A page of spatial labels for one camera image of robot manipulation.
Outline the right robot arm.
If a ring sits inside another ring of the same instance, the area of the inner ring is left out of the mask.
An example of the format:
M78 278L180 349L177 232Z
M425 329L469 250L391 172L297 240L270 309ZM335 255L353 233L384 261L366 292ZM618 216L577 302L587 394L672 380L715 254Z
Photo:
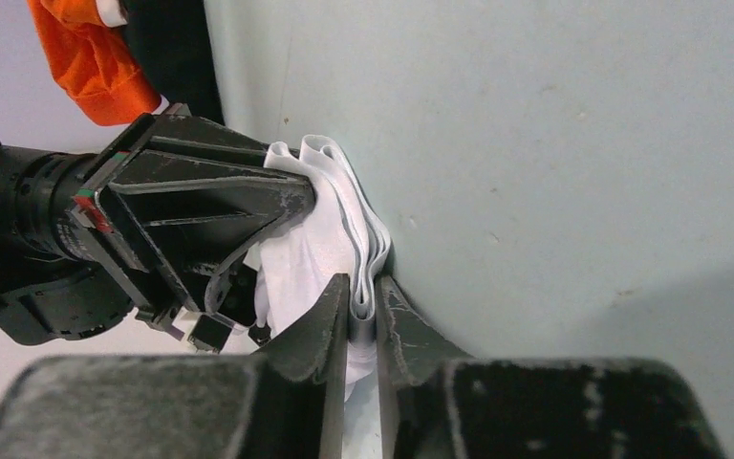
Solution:
M199 345L254 321L248 251L305 217L304 176L267 146L175 105L144 114L97 154L0 142L0 329L35 346L100 335L129 314Z

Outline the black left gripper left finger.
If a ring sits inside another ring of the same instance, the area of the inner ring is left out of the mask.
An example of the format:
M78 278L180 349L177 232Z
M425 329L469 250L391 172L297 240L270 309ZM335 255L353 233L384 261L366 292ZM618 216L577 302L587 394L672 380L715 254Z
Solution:
M0 403L0 458L337 458L350 280L249 355L40 360Z

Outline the white underwear black trim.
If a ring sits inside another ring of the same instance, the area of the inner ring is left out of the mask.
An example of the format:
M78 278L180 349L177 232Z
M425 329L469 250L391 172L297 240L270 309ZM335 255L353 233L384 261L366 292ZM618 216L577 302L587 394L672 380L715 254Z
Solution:
M257 324L269 326L273 337L282 335L311 310L335 275L345 273L351 288L349 325L371 330L376 277L392 238L343 149L329 137L306 135L296 152L284 142L272 143L264 166L309 179L315 203L306 216L259 245Z

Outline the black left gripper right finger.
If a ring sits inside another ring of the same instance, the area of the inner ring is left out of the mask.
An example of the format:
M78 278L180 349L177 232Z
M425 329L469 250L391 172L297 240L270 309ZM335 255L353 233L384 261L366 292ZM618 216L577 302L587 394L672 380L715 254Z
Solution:
M687 381L661 361L477 359L396 280L375 288L387 458L722 458Z

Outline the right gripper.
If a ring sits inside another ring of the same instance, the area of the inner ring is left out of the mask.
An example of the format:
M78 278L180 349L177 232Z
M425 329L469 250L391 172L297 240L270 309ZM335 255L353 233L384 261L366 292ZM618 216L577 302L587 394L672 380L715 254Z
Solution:
M310 180L267 168L266 144L211 120L146 116L141 127L117 153L65 159L59 191L74 228L58 232L61 245L101 265L138 317L218 311L177 319L188 349L263 347L257 271L233 264L313 209Z

